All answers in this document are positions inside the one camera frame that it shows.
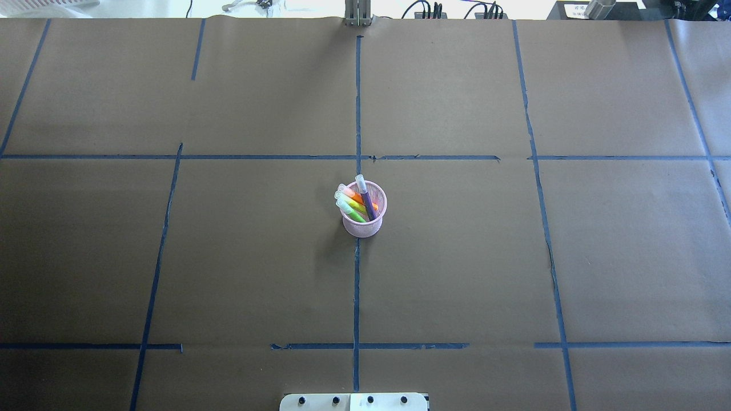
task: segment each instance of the metal bracket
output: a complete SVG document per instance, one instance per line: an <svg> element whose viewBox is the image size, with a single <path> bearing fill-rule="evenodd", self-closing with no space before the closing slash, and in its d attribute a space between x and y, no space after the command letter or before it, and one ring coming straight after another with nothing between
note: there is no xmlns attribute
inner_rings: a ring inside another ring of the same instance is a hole
<svg viewBox="0 0 731 411"><path fill-rule="evenodd" d="M370 26L371 0L345 0L345 25Z"/></svg>
<svg viewBox="0 0 731 411"><path fill-rule="evenodd" d="M429 411L421 393L289 394L279 411Z"/></svg>

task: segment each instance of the clear marker cap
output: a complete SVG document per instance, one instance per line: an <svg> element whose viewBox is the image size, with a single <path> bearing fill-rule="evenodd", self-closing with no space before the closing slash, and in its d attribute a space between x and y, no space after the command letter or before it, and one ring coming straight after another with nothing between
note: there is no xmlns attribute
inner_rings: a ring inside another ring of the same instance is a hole
<svg viewBox="0 0 731 411"><path fill-rule="evenodd" d="M342 198L339 198L337 201L335 201L335 205L338 206L345 214L354 213L355 210L348 205L348 203L345 202Z"/></svg>
<svg viewBox="0 0 731 411"><path fill-rule="evenodd" d="M355 176L355 182L358 184L358 189L360 189L361 194L368 192L368 187L366 187L366 180L363 178L363 174Z"/></svg>

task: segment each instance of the wire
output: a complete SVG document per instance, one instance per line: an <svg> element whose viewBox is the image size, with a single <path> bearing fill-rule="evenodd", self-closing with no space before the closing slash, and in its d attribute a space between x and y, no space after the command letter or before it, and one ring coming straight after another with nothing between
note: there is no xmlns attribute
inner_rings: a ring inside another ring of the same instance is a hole
<svg viewBox="0 0 731 411"><path fill-rule="evenodd" d="M471 13L475 7L479 7L479 6L483 6L485 8L485 15L488 14L488 4L487 3L477 3L474 6L472 6L469 10L467 10L467 14L464 15L464 18L462 20L468 18L469 13Z"/></svg>
<svg viewBox="0 0 731 411"><path fill-rule="evenodd" d="M409 12L409 10L413 6L416 6L419 3L421 3L421 7L424 7L424 13L421 15L421 18L426 18L427 15L430 15L431 14L431 4L429 4L429 2L426 0L416 0L412 3L411 6L409 6L408 9L406 9L406 11L404 12L404 15L402 15L401 18L405 18L406 14Z"/></svg>
<svg viewBox="0 0 731 411"><path fill-rule="evenodd" d="M462 0L462 1L470 1L472 3L476 3L474 6L470 7L470 9L467 11L467 14L464 15L464 19L469 17L469 13L474 10L475 7L483 6L485 8L485 12L482 14L482 19L491 19L491 20L501 20L505 13L503 11L503 8L497 4L497 3L487 3L484 1L475 1L475 0Z"/></svg>

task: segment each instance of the metal cylinder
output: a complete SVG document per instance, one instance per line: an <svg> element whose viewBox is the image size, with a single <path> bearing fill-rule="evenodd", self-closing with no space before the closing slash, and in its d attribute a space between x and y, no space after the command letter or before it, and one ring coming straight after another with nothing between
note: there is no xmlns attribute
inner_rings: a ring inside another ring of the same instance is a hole
<svg viewBox="0 0 731 411"><path fill-rule="evenodd" d="M591 0L584 15L592 20L604 20L615 4L617 0Z"/></svg>

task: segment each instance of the purple marker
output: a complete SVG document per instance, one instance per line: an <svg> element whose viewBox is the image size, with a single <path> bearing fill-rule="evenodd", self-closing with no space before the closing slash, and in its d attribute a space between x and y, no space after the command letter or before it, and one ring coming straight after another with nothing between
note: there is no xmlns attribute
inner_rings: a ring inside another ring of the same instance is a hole
<svg viewBox="0 0 731 411"><path fill-rule="evenodd" d="M355 176L355 182L360 190L360 196L363 197L363 204L365 211L368 213L368 219L371 221L376 219L376 212L373 210L373 202L371 201L371 195L368 193L368 187L366 187L366 180L363 178L363 174Z"/></svg>

